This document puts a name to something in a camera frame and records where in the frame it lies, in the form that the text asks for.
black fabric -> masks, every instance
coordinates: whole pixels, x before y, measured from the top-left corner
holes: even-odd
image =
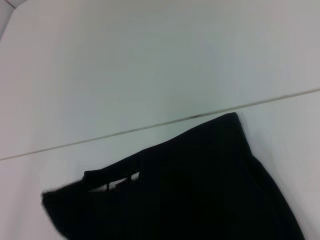
[[[139,172],[139,178],[130,176]],[[108,191],[91,191],[127,178]],[[276,183],[229,113],[48,191],[43,205],[71,240],[303,240]]]

black clothing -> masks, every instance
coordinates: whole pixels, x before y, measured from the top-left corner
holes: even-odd
[[[123,178],[114,189],[90,191]],[[236,113],[86,171],[82,180],[44,193],[42,202],[71,240],[304,239]]]

black garment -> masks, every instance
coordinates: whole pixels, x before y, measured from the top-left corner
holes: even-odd
[[[92,192],[139,172],[115,189]],[[303,240],[286,200],[226,114],[43,194],[71,240]]]

